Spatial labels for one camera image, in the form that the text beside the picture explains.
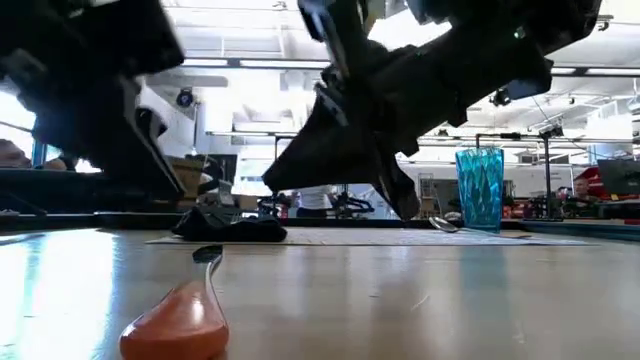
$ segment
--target table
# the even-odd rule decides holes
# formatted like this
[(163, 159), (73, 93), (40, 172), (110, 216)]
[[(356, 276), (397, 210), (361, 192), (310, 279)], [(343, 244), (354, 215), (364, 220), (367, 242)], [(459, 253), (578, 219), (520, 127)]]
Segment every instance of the table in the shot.
[[(0, 246), (0, 359), (118, 359), (192, 246), (73, 230)], [(230, 246), (228, 359), (639, 359), (640, 247)]]

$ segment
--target ceiling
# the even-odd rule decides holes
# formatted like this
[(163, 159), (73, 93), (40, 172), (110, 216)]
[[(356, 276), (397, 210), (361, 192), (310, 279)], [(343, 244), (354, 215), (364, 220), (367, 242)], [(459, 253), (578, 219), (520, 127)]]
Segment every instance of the ceiling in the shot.
[[(327, 59), (324, 46), (314, 42), (307, 34), (296, 0), (162, 2), (173, 21), (187, 57)], [(637, 41), (640, 38), (640, 11), (634, 9), (637, 5), (633, 3), (635, 1), (604, 0), (601, 14), (614, 17), (611, 26), (606, 31), (594, 31), (589, 38), (550, 55), (550, 58), (556, 61), (556, 65), (640, 66), (640, 41)], [(419, 44), (428, 41), (446, 31), (442, 30), (442, 27), (434, 24), (420, 27), (411, 19), (408, 11), (405, 11), (379, 20), (371, 35), (393, 48), (405, 43)], [(228, 72), (229, 70), (213, 70), (189, 76), (228, 77)], [(277, 81), (287, 83), (285, 71), (271, 72), (278, 74)], [(306, 80), (303, 82), (307, 84), (303, 89), (309, 91), (309, 84), (318, 78), (318, 72), (304, 72), (304, 78)], [(234, 81), (230, 80), (229, 86), (233, 85)], [(260, 107), (264, 107), (264, 104), (254, 105), (252, 102), (255, 100), (252, 101), (251, 96), (243, 97), (242, 91), (236, 93), (240, 100), (234, 121), (245, 124), (242, 125), (247, 127), (244, 131), (251, 129), (251, 125), (246, 123), (260, 123), (255, 125), (256, 128), (260, 128), (256, 131), (264, 131), (264, 127), (268, 126), (264, 125), (265, 122), (273, 123), (264, 119), (253, 121), (257, 117), (251, 114), (260, 112)], [(466, 126), (474, 129), (524, 129), (544, 121), (545, 118), (561, 117), (566, 127), (580, 128), (586, 116), (598, 111), (601, 106), (633, 96), (632, 79), (555, 78), (551, 91), (535, 99), (515, 101), (502, 108), (495, 108), (488, 99), (484, 99), (470, 108), (469, 123)], [(313, 96), (306, 96), (306, 99), (310, 103)], [(291, 106), (290, 101), (281, 103), (282, 107)], [(270, 109), (271, 114), (267, 118), (273, 120), (274, 113), (283, 114), (284, 122), (296, 126), (296, 122), (289, 119), (292, 112), (286, 110)], [(283, 126), (286, 128), (288, 125), (273, 126), (278, 126), (278, 130), (281, 131)]]

